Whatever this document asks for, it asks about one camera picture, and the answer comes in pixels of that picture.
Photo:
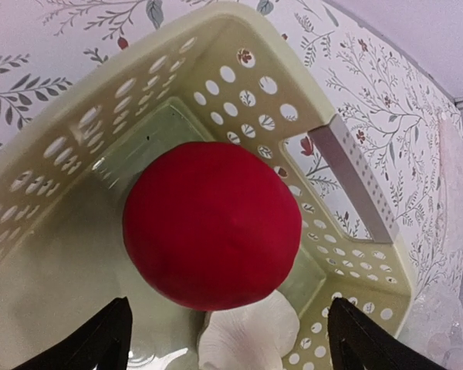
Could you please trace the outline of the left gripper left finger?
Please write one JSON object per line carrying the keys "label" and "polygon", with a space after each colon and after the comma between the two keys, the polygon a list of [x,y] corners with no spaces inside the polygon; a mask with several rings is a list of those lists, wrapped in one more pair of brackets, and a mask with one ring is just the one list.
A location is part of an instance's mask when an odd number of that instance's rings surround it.
{"label": "left gripper left finger", "polygon": [[127,298],[115,298],[63,341],[17,370],[127,368],[133,315]]}

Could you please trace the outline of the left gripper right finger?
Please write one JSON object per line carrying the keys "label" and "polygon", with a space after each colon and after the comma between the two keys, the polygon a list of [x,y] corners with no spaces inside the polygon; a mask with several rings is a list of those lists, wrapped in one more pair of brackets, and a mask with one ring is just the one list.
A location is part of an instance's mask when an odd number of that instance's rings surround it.
{"label": "left gripper right finger", "polygon": [[333,300],[327,328],[334,370],[438,370],[347,299]]}

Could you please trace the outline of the clear zip top bag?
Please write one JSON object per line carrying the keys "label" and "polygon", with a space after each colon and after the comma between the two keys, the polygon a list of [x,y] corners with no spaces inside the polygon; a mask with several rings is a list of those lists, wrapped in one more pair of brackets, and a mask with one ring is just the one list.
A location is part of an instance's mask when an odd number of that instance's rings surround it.
{"label": "clear zip top bag", "polygon": [[400,334],[402,342],[446,369],[463,369],[463,139],[451,117],[441,114],[440,202],[436,255],[443,278],[425,282]]}

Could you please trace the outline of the white toy garlic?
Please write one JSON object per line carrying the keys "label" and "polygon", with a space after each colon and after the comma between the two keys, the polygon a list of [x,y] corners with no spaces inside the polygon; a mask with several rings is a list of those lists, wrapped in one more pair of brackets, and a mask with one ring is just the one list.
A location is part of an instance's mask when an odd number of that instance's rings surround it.
{"label": "white toy garlic", "polygon": [[253,304],[208,312],[198,338],[198,367],[282,369],[299,329],[295,309],[279,291]]}

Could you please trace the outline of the red toy apple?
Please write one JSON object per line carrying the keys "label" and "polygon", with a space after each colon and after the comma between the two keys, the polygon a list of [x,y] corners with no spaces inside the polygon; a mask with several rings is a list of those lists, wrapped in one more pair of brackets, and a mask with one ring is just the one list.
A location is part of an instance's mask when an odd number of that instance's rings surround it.
{"label": "red toy apple", "polygon": [[287,278],[302,217],[289,188],[230,143],[192,142],[159,156],[123,209],[123,242],[144,280],[198,311],[260,301]]}

